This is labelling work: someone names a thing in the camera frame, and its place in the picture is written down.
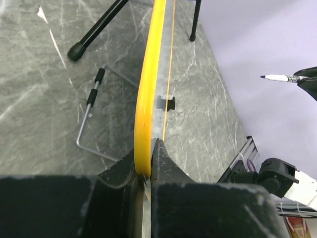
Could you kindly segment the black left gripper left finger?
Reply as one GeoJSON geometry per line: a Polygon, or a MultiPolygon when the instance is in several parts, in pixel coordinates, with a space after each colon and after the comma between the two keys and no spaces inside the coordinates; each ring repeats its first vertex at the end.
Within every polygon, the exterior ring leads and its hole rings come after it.
{"type": "Polygon", "coordinates": [[[0,178],[3,238],[139,238],[142,216],[132,152],[99,175],[0,178]]]}

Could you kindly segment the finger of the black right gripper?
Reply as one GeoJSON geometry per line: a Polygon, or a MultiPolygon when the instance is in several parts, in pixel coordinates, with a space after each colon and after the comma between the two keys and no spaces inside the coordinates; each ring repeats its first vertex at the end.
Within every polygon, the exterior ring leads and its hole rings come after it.
{"type": "Polygon", "coordinates": [[[317,76],[317,67],[310,67],[306,69],[301,69],[295,72],[293,75],[304,76],[304,77],[316,77],[317,76]]]}
{"type": "Polygon", "coordinates": [[[308,77],[297,83],[297,86],[307,92],[317,101],[317,78],[308,77]]]}

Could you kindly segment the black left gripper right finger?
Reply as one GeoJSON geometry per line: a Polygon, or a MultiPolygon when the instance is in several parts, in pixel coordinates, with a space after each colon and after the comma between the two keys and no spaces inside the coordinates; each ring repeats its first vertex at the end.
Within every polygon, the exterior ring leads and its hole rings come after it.
{"type": "Polygon", "coordinates": [[[158,139],[152,158],[151,236],[154,238],[280,238],[282,225],[269,193],[231,183],[245,172],[234,160],[219,182],[198,183],[169,157],[158,139]]]}

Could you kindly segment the white blue whiteboard marker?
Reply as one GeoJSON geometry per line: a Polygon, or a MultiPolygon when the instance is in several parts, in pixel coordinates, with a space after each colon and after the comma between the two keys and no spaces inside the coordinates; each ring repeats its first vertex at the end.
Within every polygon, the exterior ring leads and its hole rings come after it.
{"type": "Polygon", "coordinates": [[[297,75],[270,74],[270,75],[261,75],[260,78],[271,80],[271,81],[299,83],[300,81],[307,79],[308,77],[297,76],[297,75]]]}

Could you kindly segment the yellow framed whiteboard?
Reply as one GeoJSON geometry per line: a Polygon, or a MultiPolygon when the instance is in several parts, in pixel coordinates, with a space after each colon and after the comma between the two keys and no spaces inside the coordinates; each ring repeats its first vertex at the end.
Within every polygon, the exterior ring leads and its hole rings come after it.
{"type": "Polygon", "coordinates": [[[155,143],[165,138],[175,11],[174,0],[154,1],[137,95],[134,165],[141,179],[142,197],[148,201],[151,201],[151,161],[155,143]]]}

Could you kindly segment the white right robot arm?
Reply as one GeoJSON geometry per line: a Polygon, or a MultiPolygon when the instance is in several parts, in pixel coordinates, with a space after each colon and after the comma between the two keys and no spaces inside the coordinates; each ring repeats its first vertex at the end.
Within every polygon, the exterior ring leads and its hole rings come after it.
{"type": "MultiPolygon", "coordinates": [[[[311,97],[317,98],[316,67],[302,69],[292,75],[269,74],[262,75],[261,78],[296,83],[311,97]]],[[[227,169],[226,182],[260,185],[279,198],[284,197],[313,210],[317,209],[317,181],[296,169],[294,165],[278,158],[268,158],[261,164],[259,171],[242,171],[238,168],[242,163],[243,161],[239,160],[227,169]]]]}

